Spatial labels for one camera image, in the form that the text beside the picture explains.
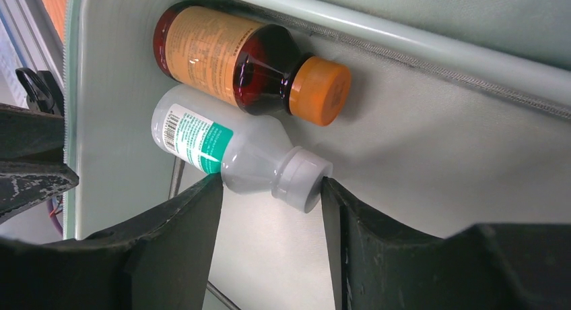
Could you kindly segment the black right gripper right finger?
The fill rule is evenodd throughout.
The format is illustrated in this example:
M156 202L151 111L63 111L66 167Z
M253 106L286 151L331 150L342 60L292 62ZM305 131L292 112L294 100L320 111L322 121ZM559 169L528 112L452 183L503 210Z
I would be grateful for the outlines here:
M570 226L474 224L441 239L321 187L337 309L569 309Z

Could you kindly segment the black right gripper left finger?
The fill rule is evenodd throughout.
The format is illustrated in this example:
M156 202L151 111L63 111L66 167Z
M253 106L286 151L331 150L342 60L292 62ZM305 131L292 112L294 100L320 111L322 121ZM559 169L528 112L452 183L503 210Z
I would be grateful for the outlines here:
M208 175L83 240L2 239L1 308L201 309L222 200Z

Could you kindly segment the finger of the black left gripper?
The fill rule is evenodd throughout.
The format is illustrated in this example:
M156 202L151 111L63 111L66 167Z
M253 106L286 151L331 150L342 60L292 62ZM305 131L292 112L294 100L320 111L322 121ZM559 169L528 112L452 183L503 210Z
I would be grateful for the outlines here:
M1 222L79 184L63 162L62 116L1 105Z

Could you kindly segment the white bottle green label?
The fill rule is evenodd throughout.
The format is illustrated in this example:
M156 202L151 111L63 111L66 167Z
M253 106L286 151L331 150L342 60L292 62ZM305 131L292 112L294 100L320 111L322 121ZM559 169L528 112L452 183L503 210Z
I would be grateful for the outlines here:
M252 116L184 84L171 88L152 115L156 145L226 187L246 195L269 192L304 213L317 204L328 160L290 140L281 122Z

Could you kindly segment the mint green medicine kit case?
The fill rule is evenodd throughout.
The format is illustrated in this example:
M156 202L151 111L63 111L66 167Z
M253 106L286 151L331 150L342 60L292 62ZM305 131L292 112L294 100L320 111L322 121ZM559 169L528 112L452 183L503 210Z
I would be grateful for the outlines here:
M152 34L181 0L70 0L65 80L66 235L90 234L166 200L174 157L152 112L174 86ZM341 116L318 127L280 115L294 144L334 164L353 194L408 226L446 237L476 222L570 221L570 122L383 57L322 30L294 30L354 74ZM243 309L332 309L320 209L226 191L210 280Z

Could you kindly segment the brown bottle orange cap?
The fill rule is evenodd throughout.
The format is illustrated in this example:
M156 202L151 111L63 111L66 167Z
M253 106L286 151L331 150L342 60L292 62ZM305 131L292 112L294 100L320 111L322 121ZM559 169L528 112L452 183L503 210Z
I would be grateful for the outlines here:
M351 86L347 66L305 53L287 28L189 2L160 16L152 47L168 77L250 115L283 111L327 126Z

